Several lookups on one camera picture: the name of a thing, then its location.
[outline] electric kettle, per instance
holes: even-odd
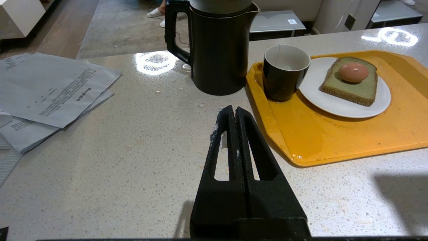
[[[189,52],[175,42],[178,12],[188,17]],[[212,95],[235,93],[246,84],[250,27],[259,12],[251,0],[169,0],[167,49],[191,66],[198,89]]]

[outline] yellow tray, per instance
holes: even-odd
[[[428,69],[415,59],[385,51],[313,56],[353,56],[377,67],[391,92],[382,114],[364,119],[339,117],[310,103],[300,91],[286,102],[263,92],[263,63],[251,66],[247,82],[267,135],[298,166],[428,147]]]

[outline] white slipper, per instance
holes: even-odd
[[[160,22],[159,26],[160,26],[160,27],[165,27],[165,19],[164,19],[164,20],[162,20],[162,22]]]
[[[416,4],[413,0],[400,0],[400,2],[409,6],[413,6]]]
[[[154,17],[160,17],[163,16],[163,14],[159,11],[158,8],[153,9],[151,12],[149,12],[146,15],[148,18],[154,18]]]

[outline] bread slice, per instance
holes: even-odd
[[[338,77],[339,68],[344,64],[356,62],[369,70],[369,76],[360,83],[350,83]],[[327,72],[327,76],[319,90],[347,101],[363,106],[371,106],[375,102],[377,89],[377,68],[373,64],[355,57],[338,58]]]

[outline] countertop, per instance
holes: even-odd
[[[285,43],[310,55],[382,49],[428,66],[428,24],[394,29],[251,42],[249,63]],[[0,188],[0,227],[10,226],[9,241],[189,237],[217,112],[252,112],[245,89],[207,95],[166,51],[87,61],[123,71],[115,95],[22,158]],[[310,168],[273,153],[313,236],[428,235],[427,149]]]

